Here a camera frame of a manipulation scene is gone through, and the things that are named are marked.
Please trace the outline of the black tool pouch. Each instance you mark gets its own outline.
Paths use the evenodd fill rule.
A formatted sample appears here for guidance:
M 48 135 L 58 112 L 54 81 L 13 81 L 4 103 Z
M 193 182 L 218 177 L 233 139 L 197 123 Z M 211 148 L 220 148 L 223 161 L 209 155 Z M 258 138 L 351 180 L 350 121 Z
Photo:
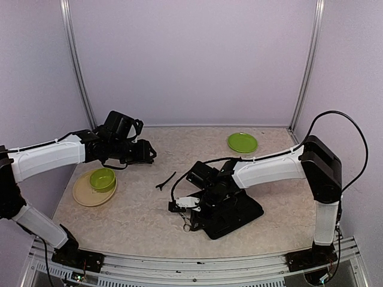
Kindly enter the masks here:
M 219 239 L 229 233 L 245 226 L 251 221 L 263 216 L 264 210 L 262 206 L 252 199 L 247 193 L 242 190 L 235 194 L 236 196 L 236 209 L 232 215 L 234 224 L 230 230 L 204 230 L 208 237 L 212 240 Z

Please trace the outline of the silver scissors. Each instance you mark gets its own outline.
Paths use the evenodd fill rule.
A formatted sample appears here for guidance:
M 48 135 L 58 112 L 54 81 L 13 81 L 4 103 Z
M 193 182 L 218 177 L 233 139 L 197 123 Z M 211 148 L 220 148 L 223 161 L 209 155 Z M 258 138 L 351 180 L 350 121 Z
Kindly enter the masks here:
M 183 230 L 187 233 L 190 232 L 192 229 L 190 219 L 185 214 L 183 214 L 182 212 L 180 212 L 179 215 L 184 221 Z

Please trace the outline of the black hair clip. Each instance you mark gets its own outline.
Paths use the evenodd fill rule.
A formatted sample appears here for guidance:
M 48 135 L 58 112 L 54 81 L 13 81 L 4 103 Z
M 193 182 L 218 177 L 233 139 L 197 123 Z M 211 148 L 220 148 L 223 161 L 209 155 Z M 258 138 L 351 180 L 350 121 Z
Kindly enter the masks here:
M 177 173 L 174 172 L 169 178 L 167 178 L 165 181 L 163 181 L 160 184 L 157 184 L 155 188 L 158 188 L 160 191 L 163 189 L 163 187 L 176 175 Z

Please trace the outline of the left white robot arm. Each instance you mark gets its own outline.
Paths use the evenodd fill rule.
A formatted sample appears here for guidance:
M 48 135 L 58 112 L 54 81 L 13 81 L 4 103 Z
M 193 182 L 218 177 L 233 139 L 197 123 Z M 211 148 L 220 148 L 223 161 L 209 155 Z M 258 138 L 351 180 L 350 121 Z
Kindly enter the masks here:
M 61 225 L 32 207 L 19 183 L 40 173 L 73 164 L 100 161 L 103 167 L 115 159 L 125 169 L 132 164 L 151 164 L 157 154 L 148 140 L 141 139 L 144 123 L 117 111 L 94 130 L 80 130 L 24 148 L 1 146 L 1 218 L 16 222 L 40 237 L 68 264 L 80 265 L 83 251 L 75 237 Z

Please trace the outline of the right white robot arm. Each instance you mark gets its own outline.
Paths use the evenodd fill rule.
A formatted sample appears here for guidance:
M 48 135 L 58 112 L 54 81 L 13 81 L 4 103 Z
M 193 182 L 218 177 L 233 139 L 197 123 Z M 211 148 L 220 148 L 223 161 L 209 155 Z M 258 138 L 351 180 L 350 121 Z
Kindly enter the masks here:
M 279 154 L 228 160 L 221 169 L 198 161 L 186 179 L 200 191 L 177 198 L 175 203 L 191 210 L 192 230 L 203 229 L 213 240 L 264 214 L 261 205 L 246 194 L 247 188 L 288 179 L 307 180 L 316 204 L 316 218 L 313 244 L 306 252 L 306 260 L 319 265 L 326 258 L 333 258 L 342 197 L 342 164 L 316 136 Z

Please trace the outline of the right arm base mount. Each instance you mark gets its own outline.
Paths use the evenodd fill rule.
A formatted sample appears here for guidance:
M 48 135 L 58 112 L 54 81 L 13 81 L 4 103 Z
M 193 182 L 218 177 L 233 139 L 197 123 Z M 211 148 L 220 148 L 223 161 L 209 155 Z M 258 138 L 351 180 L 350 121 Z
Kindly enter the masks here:
M 285 255 L 285 258 L 290 273 L 326 265 L 331 261 L 338 260 L 334 249 L 314 251 L 312 248 L 289 252 Z

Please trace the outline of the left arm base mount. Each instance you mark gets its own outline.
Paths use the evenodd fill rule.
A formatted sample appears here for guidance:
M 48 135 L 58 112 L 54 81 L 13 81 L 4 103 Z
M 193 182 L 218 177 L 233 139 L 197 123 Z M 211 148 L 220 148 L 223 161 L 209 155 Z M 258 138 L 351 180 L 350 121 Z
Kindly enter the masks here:
M 100 273 L 104 258 L 102 253 L 79 249 L 77 242 L 67 241 L 61 248 L 54 250 L 51 260 L 67 267 Z

